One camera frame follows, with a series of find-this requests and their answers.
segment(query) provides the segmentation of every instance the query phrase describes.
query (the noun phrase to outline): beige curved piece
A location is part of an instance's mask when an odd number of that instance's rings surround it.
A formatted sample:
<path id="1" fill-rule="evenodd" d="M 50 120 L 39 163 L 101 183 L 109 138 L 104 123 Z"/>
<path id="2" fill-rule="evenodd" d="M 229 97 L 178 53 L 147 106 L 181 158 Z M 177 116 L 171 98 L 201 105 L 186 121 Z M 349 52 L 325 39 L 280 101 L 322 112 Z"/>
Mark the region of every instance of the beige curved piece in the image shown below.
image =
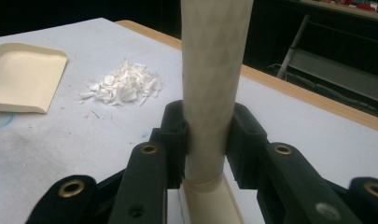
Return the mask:
<path id="1" fill-rule="evenodd" d="M 66 62 L 57 49 L 0 44 L 0 111 L 47 113 Z"/>

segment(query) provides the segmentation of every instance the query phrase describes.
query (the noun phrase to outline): clamp hole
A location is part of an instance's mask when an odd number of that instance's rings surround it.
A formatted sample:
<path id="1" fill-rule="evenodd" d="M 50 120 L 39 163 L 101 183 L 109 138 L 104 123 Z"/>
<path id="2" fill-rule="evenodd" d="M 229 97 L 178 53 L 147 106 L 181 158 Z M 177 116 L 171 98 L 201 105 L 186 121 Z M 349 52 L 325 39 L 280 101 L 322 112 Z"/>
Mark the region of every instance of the clamp hole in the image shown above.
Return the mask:
<path id="1" fill-rule="evenodd" d="M 156 146 L 153 146 L 153 145 L 149 145 L 149 146 L 145 146 L 145 147 L 142 147 L 140 149 L 140 151 L 143 153 L 143 154 L 154 154 L 158 151 L 159 149 L 156 147 Z"/>
<path id="2" fill-rule="evenodd" d="M 337 210 L 337 208 L 328 203 L 317 203 L 315 209 L 317 213 L 319 213 L 322 217 L 325 217 L 327 219 L 335 221 L 341 219 L 341 214 Z"/>
<path id="3" fill-rule="evenodd" d="M 375 197 L 378 197 L 378 184 L 369 182 L 364 185 L 364 188 Z"/>
<path id="4" fill-rule="evenodd" d="M 284 155 L 290 155 L 293 150 L 290 147 L 286 146 L 276 146 L 273 148 L 277 153 L 284 154 Z"/>
<path id="5" fill-rule="evenodd" d="M 145 213 L 145 207 L 142 204 L 133 204 L 128 210 L 128 215 L 132 218 L 139 218 Z"/>
<path id="6" fill-rule="evenodd" d="M 70 180 L 65 182 L 58 191 L 58 195 L 63 198 L 70 198 L 78 195 L 86 185 L 79 179 Z"/>

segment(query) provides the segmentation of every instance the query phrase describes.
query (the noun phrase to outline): white cylindrical tube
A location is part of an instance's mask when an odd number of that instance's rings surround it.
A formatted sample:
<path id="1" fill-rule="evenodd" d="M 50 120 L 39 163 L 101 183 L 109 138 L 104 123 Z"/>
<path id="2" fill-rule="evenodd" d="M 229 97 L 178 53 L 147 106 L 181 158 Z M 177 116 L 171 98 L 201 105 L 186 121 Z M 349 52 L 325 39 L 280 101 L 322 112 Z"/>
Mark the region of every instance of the white cylindrical tube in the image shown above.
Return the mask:
<path id="1" fill-rule="evenodd" d="M 253 0 L 181 3 L 185 176 L 205 184 L 223 170 Z"/>

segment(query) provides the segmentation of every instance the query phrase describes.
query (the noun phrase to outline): white flakes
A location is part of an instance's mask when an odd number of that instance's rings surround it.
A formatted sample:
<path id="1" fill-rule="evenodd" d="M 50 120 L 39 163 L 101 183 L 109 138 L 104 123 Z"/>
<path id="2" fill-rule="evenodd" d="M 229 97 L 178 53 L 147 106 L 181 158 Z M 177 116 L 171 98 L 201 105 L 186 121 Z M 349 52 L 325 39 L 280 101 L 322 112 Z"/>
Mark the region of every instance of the white flakes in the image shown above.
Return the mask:
<path id="1" fill-rule="evenodd" d="M 142 105 L 149 95 L 157 97 L 161 90 L 161 80 L 157 74 L 147 71 L 140 63 L 125 61 L 123 66 L 104 76 L 102 82 L 90 81 L 90 92 L 80 94 L 79 104 L 94 98 L 105 104 L 124 105 L 124 102 L 134 102 Z"/>

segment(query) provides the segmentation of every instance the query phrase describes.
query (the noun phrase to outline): brass grommet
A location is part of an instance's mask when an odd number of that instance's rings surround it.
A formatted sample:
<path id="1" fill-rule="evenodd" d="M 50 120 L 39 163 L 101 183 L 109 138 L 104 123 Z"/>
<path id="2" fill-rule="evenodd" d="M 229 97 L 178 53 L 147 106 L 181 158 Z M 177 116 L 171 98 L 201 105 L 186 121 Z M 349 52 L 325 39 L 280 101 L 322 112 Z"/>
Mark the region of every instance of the brass grommet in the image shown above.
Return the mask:
<path id="1" fill-rule="evenodd" d="M 158 147 L 154 146 L 154 145 L 147 145 L 147 146 L 144 146 L 140 149 L 140 151 L 143 153 L 143 154 L 154 154 L 156 153 L 157 151 L 159 150 Z"/>
<path id="2" fill-rule="evenodd" d="M 63 198 L 70 198 L 78 195 L 82 190 L 84 190 L 85 186 L 86 184 L 79 179 L 70 180 L 61 186 L 60 190 L 58 191 L 58 195 Z"/>
<path id="3" fill-rule="evenodd" d="M 275 146 L 273 150 L 275 150 L 279 154 L 284 154 L 284 155 L 290 155 L 293 152 L 293 150 L 290 147 L 282 146 L 282 145 Z"/>
<path id="4" fill-rule="evenodd" d="M 364 185 L 364 188 L 375 197 L 378 197 L 378 184 L 374 182 L 369 182 Z"/>

